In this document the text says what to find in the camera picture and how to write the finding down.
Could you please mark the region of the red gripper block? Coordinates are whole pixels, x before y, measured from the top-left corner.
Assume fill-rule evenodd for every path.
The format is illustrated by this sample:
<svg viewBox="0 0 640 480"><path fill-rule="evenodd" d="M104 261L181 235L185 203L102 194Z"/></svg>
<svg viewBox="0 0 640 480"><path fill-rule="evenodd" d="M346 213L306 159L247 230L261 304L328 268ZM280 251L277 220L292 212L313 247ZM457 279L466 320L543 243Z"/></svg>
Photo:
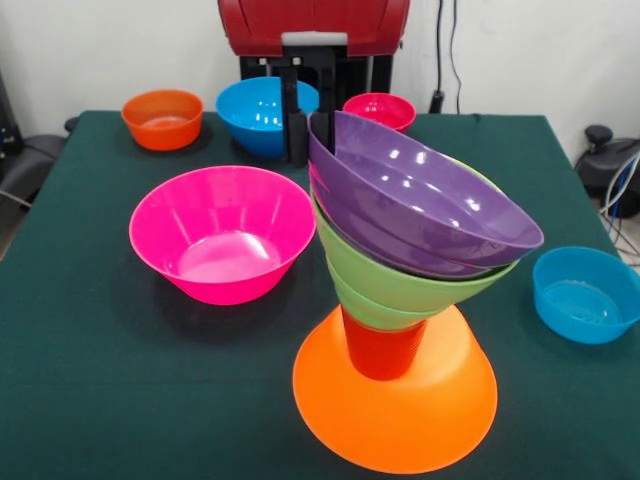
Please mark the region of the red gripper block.
<svg viewBox="0 0 640 480"><path fill-rule="evenodd" d="M408 18L406 0L232 0L218 3L226 36L238 56L259 57L260 66L280 76L285 160L307 164L307 116L298 105L298 47L318 47L312 55L319 106L312 132L335 150L335 112L345 101L349 56L391 55L400 45Z"/></svg>

